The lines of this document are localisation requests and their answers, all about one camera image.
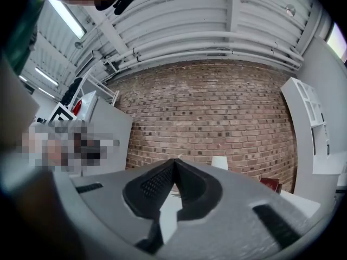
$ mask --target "black rubber pad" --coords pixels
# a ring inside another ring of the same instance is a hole
[[[90,191],[94,191],[96,189],[102,188],[103,186],[100,183],[94,183],[86,186],[76,187],[77,193],[86,193]]]
[[[253,211],[282,249],[300,238],[300,235],[269,205],[256,206]]]

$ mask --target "ceiling light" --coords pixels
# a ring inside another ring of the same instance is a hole
[[[50,77],[48,77],[45,73],[43,73],[42,71],[40,71],[37,67],[35,67],[35,70],[40,73],[43,77],[45,77],[48,81],[52,82],[54,85],[58,86],[58,83],[55,82],[53,79],[51,79]]]
[[[63,3],[58,0],[48,0],[56,12],[61,16],[72,32],[81,39],[86,33],[85,29],[77,22],[76,18],[70,13]]]
[[[20,75],[19,78],[20,78],[22,81],[24,81],[24,82],[28,82],[28,80],[25,79],[22,75]]]
[[[292,4],[288,4],[286,7],[286,12],[290,17],[293,17],[297,11]]]
[[[47,93],[45,90],[43,90],[42,88],[38,88],[40,91],[42,91],[43,93],[49,95],[51,98],[54,98],[54,96],[52,96],[51,94]]]

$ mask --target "window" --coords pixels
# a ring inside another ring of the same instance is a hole
[[[347,60],[347,44],[336,23],[333,25],[327,44],[343,62]]]

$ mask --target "white bookshelf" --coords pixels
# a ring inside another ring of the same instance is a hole
[[[281,90],[291,112],[298,147],[294,194],[321,204],[319,215],[333,209],[333,196],[347,153],[330,153],[329,124],[314,88],[290,78]]]

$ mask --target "fluorescent light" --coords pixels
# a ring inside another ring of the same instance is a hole
[[[19,78],[20,78],[21,80],[23,80],[24,82],[28,82],[28,80],[25,79],[22,75],[20,75]]]
[[[43,73],[42,71],[40,71],[37,67],[35,67],[35,70],[40,73],[43,77],[45,77],[48,81],[52,82],[54,85],[58,86],[58,83],[55,82],[53,79],[51,79],[50,77],[48,77],[45,73]]]
[[[38,88],[40,91],[42,91],[43,93],[49,95],[51,98],[54,98],[54,96],[52,96],[51,94],[47,93],[45,90],[43,90],[42,88]]]
[[[332,28],[332,32],[329,36],[327,44],[332,48],[332,50],[334,50],[336,55],[340,59],[342,59],[347,49],[347,44],[346,44],[345,38],[343,37],[336,23],[334,24],[334,27]]]
[[[61,16],[61,18],[65,21],[65,23],[70,27],[72,32],[81,39],[85,31],[83,28],[78,24],[75,17],[72,16],[72,14],[66,9],[63,3],[61,3],[58,0],[48,0],[53,8],[56,10],[56,12]]]

